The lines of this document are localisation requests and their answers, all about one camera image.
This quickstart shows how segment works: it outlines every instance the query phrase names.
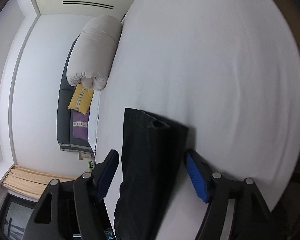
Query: rolled comforter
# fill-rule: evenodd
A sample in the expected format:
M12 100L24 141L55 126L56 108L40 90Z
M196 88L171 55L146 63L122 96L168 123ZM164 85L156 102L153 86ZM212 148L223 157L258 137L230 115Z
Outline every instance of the rolled comforter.
M71 86L102 90L110 74L121 36L122 24L115 17L101 15L90 20L71 53L67 80Z

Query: bed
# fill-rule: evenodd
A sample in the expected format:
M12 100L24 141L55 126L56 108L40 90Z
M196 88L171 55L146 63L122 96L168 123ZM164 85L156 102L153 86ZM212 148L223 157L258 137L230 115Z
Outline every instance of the bed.
M100 94L97 162L120 154L126 107L189 127L187 146L230 178L252 177L272 210L300 151L300 54L287 22L272 0L135 0ZM111 223L121 182L119 167ZM194 239L206 208L181 165L157 239Z

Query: black slot vent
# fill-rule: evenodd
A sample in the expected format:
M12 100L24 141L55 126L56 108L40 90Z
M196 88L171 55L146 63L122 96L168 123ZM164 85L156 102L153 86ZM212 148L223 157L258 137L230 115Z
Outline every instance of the black slot vent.
M113 9L112 5L107 5L103 3L96 3L96 2L85 2L85 1L62 1L63 4L80 4L80 5L90 5L102 8Z

